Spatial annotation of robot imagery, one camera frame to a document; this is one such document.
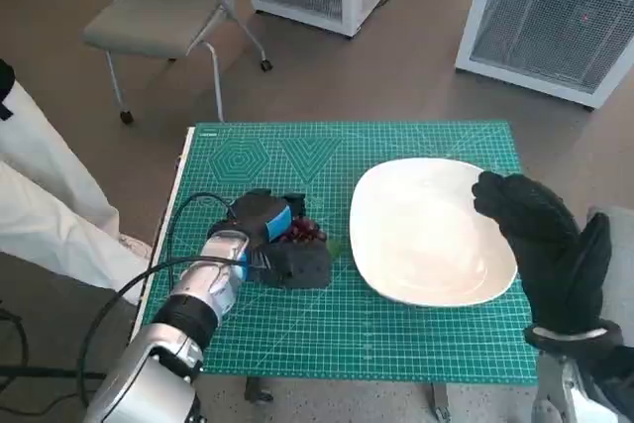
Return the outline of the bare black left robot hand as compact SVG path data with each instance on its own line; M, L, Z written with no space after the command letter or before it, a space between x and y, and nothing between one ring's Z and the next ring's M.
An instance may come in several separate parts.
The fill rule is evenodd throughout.
M305 194L290 192L276 196L270 189L253 189L233 201L227 219L249 237L255 249L281 237L292 220L305 213Z

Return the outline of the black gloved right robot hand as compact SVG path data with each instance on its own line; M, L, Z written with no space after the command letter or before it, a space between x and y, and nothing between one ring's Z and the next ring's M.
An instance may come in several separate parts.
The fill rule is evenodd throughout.
M561 197L523 174L484 171L472 193L516 258L533 324L570 336L597 329L612 254L608 216L596 212L579 228Z

